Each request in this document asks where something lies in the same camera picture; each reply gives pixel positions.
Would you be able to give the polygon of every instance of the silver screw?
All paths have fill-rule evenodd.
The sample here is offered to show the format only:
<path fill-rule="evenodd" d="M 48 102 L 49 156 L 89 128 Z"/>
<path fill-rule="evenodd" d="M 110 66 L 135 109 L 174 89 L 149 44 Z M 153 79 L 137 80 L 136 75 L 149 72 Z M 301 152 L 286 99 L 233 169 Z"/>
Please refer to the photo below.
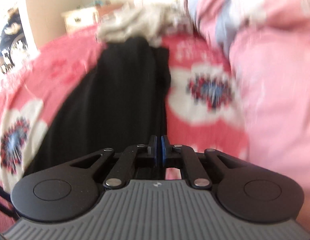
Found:
<path fill-rule="evenodd" d="M 194 184 L 197 187 L 206 187 L 210 184 L 208 179 L 196 179 L 194 180 Z"/>
<path fill-rule="evenodd" d="M 106 180 L 106 185 L 110 187 L 117 187 L 120 184 L 122 184 L 122 181 L 120 179 L 111 178 L 111 179 Z"/>

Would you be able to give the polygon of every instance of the gray ribbed plate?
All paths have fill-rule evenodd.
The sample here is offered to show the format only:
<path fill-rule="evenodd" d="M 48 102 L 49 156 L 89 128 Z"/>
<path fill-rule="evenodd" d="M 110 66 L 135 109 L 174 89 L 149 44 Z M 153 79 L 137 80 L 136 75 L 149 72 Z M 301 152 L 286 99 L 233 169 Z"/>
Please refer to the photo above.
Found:
<path fill-rule="evenodd" d="M 109 190 L 87 214 L 60 224 L 21 219 L 5 237 L 10 240 L 309 240 L 290 220 L 256 225 L 229 215 L 209 191 L 184 180 L 132 180 Z"/>

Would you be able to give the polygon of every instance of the black fabric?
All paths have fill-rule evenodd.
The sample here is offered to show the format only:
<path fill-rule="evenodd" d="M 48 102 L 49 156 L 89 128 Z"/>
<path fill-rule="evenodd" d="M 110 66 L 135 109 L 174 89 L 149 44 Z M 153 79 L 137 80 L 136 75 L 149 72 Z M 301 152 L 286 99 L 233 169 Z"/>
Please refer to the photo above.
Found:
<path fill-rule="evenodd" d="M 168 49 L 152 48 L 144 38 L 109 44 L 63 103 L 25 175 L 166 134 L 168 57 Z"/>

